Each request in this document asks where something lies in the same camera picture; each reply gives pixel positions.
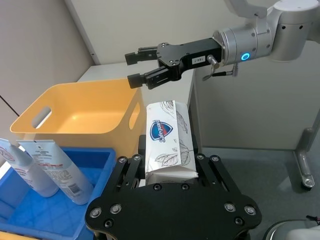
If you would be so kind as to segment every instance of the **tissue package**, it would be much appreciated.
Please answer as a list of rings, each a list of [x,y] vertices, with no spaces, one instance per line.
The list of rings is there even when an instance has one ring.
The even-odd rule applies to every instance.
[[[187,105],[174,100],[146,107],[146,184],[198,177]]]

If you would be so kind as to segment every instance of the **blue plastic crate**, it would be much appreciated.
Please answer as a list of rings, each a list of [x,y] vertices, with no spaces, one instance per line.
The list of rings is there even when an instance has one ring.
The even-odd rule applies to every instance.
[[[90,198],[99,197],[115,166],[111,148],[62,147],[93,184]],[[12,169],[0,179],[0,231],[50,240],[90,240],[85,226],[88,204],[73,203],[60,189],[44,198]]]

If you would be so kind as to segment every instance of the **white plastic bottle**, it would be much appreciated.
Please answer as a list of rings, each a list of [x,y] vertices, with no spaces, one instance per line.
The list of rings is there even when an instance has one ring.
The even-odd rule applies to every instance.
[[[12,145],[8,140],[0,138],[1,156],[42,197],[51,197],[59,190],[58,186],[27,153]]]
[[[53,140],[18,140],[59,188],[78,205],[86,204],[94,187]]]

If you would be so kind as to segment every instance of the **blue shield logo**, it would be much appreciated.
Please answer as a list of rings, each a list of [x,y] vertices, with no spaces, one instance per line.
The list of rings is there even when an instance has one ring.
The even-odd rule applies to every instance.
[[[168,123],[165,123],[160,120],[154,120],[150,129],[151,139],[154,141],[159,140],[159,142],[165,143],[165,136],[171,133],[172,130],[173,127],[170,126]]]

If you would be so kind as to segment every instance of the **robotic arm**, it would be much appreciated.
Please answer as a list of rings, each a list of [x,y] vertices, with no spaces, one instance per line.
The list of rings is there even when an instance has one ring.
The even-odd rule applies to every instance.
[[[238,63],[269,56],[278,62],[297,59],[307,40],[320,43],[318,0],[281,0],[269,9],[246,0],[224,0],[228,9],[246,18],[245,24],[214,32],[213,37],[171,45],[139,48],[128,53],[128,65],[157,60],[159,68],[145,74],[129,75],[131,88],[146,84],[153,89],[181,79],[182,73],[212,65],[215,76],[237,75]],[[215,73],[219,66],[233,65],[232,71]]]

